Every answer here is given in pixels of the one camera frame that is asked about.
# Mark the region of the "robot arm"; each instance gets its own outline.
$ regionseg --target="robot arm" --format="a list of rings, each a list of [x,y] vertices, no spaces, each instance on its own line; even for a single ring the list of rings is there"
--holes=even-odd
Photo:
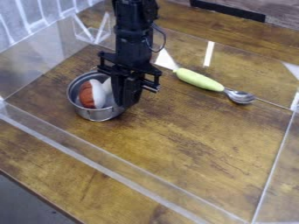
[[[154,27],[158,19],[155,0],[112,0],[116,25],[116,52],[100,52],[98,71],[111,76],[118,106],[130,108],[139,102],[143,89],[159,91],[162,71],[151,63]]]

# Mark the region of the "wire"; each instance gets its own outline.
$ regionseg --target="wire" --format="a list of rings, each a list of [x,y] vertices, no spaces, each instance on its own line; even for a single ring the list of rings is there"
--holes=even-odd
[[[166,34],[164,34],[163,30],[160,30],[160,27],[159,27],[155,23],[152,23],[151,26],[152,26],[152,28],[154,28],[158,32],[160,32],[160,33],[163,34],[163,45],[162,45],[162,47],[160,47],[159,50],[155,50],[155,49],[151,47],[147,38],[144,38],[144,41],[146,41],[146,44],[147,44],[150,50],[151,50],[154,53],[159,53],[159,52],[164,49],[164,45],[166,45]]]

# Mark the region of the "metal bowl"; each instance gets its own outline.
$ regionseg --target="metal bowl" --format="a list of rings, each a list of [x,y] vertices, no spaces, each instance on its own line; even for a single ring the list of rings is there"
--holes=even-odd
[[[80,104],[80,85],[91,79],[99,80],[103,83],[107,78],[108,76],[106,74],[99,73],[98,71],[92,71],[79,76],[68,86],[67,96],[71,104],[74,105],[76,113],[83,118],[94,122],[103,122],[110,120],[126,111],[124,108],[119,107],[115,102],[112,103],[112,106],[107,108],[84,108]]]

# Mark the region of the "spoon handle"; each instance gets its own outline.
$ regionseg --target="spoon handle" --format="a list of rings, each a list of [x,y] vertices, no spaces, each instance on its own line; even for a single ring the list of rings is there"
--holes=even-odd
[[[207,76],[195,73],[192,70],[186,68],[179,68],[174,70],[176,73],[179,79],[182,81],[186,81],[187,83],[192,84],[194,86],[199,88],[204,88],[216,92],[222,92],[224,90],[224,87],[220,83],[218,83],[215,80],[208,78]]]

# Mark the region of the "spoon head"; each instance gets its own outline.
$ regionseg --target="spoon head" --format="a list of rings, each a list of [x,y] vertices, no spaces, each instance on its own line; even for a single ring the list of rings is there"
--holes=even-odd
[[[257,97],[247,92],[224,89],[224,93],[227,94],[229,98],[239,104],[249,104],[257,99]]]

